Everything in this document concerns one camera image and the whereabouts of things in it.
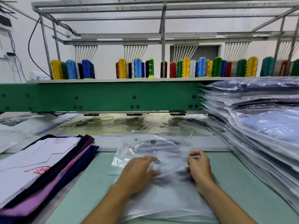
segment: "green machine beam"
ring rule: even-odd
[[[0,84],[1,112],[201,110],[208,81]]]

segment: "person's left hand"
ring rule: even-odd
[[[150,180],[158,174],[156,170],[147,173],[152,161],[157,161],[157,158],[153,156],[133,158],[125,166],[115,184],[127,190],[130,196],[140,192],[148,185]]]

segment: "yellow thread spool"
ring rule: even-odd
[[[182,77],[189,77],[190,71],[190,59],[185,57],[183,59]]]
[[[256,56],[252,56],[247,60],[245,77],[255,77],[257,71],[257,64],[259,59]]]
[[[213,61],[209,61],[208,77],[212,77]]]
[[[54,79],[63,79],[61,61],[52,60],[51,61],[51,66],[52,66],[53,78]]]
[[[207,60],[207,64],[206,64],[206,77],[209,76],[209,64],[210,64],[210,60]]]
[[[123,58],[118,61],[118,72],[120,79],[127,78],[127,61]]]

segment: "pink fabric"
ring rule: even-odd
[[[87,146],[81,153],[79,153],[74,159],[72,159],[68,165],[62,169],[62,171],[56,176],[56,178],[47,184],[43,189],[39,190],[35,194],[28,197],[17,206],[10,209],[0,209],[0,215],[2,216],[27,216],[33,212],[49,195],[54,186],[62,179],[66,172],[72,167],[72,165],[89,149],[92,143]]]

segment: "forearm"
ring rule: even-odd
[[[257,224],[214,182],[208,182],[202,194],[219,218],[221,224]]]
[[[116,184],[81,224],[115,224],[122,215],[130,193]]]

